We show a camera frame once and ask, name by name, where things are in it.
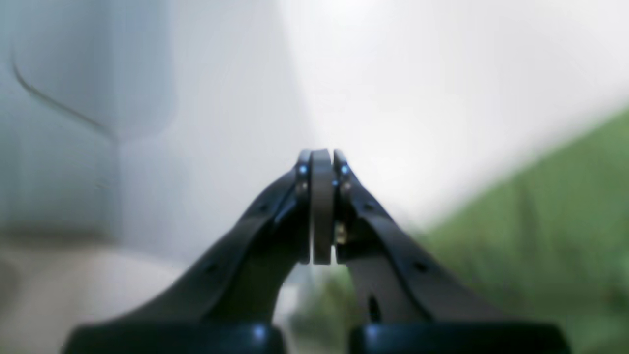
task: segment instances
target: blurry background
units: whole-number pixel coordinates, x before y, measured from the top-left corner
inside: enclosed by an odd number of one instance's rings
[[[304,148],[430,227],[629,102],[628,10],[0,0],[0,348],[144,301]]]

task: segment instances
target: hole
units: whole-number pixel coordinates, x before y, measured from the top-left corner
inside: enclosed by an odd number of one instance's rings
[[[419,262],[419,261],[413,263],[413,267],[415,267],[415,269],[420,271],[420,273],[426,273],[428,271],[428,266],[426,266],[424,263]]]
[[[205,274],[212,274],[218,269],[218,265],[216,263],[210,263],[205,267]]]
[[[378,301],[376,301],[376,298],[373,295],[369,296],[367,305],[369,306],[369,319],[371,322],[380,322],[382,320],[382,314],[380,313]]]

